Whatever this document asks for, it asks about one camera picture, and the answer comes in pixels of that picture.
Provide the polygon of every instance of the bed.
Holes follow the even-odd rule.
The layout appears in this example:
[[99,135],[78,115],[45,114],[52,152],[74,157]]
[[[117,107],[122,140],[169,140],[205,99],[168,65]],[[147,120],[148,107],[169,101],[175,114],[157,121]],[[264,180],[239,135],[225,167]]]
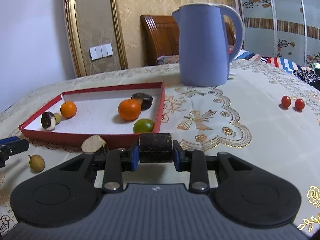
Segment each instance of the bed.
[[[179,27],[172,16],[141,15],[140,20],[146,37],[147,65],[157,65],[157,59],[161,56],[179,54]],[[234,45],[235,37],[230,25],[228,23],[225,25],[228,44]]]

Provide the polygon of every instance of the white switch panel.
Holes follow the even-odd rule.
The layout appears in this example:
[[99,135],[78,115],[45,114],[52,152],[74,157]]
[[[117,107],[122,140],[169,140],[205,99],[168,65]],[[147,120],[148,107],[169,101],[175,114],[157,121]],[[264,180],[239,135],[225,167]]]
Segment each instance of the white switch panel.
[[108,56],[112,56],[113,52],[112,52],[112,46],[111,43],[106,44],[107,45],[107,52],[108,52]]
[[101,51],[101,46],[95,46],[96,49],[97,57],[102,58],[102,51]]
[[108,57],[108,50],[107,50],[106,44],[101,45],[101,51],[102,51],[102,57]]
[[89,49],[91,60],[95,60],[98,58],[95,47]]

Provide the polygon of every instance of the table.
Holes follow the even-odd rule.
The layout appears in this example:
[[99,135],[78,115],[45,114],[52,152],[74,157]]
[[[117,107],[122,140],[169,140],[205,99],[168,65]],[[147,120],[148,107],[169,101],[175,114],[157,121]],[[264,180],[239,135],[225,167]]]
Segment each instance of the table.
[[[81,77],[39,88],[0,115],[0,138],[18,135],[18,125],[47,101],[67,90],[129,83],[162,82],[166,101],[161,132],[173,132],[184,148],[207,155],[227,151],[293,183],[302,204],[294,221],[307,235],[320,228],[320,93],[293,75],[270,64],[245,60],[230,64],[236,75],[217,88],[179,84],[179,65],[135,68]],[[282,110],[282,96],[303,98],[298,113]],[[10,157],[0,170],[0,233],[17,223],[9,204],[13,188],[35,176],[28,155],[40,154],[48,170],[80,154],[80,149],[31,141],[27,152]],[[124,183],[185,183],[189,173],[177,173],[171,164],[139,164],[135,173],[124,172]],[[209,172],[210,187],[217,186]]]

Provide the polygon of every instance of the wardrobe door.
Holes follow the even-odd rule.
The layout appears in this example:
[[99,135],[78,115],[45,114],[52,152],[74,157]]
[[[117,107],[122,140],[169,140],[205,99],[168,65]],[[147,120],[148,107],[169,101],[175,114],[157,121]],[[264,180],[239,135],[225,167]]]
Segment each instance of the wardrobe door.
[[244,17],[244,49],[274,56],[274,30],[271,0],[241,0]]
[[277,57],[304,65],[305,33],[301,0],[274,0],[277,19]]
[[306,66],[320,63],[320,0],[303,0],[307,23]]

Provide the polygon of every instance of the kettle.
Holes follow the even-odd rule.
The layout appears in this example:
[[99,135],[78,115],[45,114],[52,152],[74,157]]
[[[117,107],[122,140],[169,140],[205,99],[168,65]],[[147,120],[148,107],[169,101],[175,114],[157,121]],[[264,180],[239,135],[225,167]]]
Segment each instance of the kettle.
[[[223,16],[236,27],[236,44],[229,53]],[[187,86],[212,87],[227,82],[229,63],[244,41],[240,15],[223,4],[190,3],[172,13],[180,31],[180,81]]]

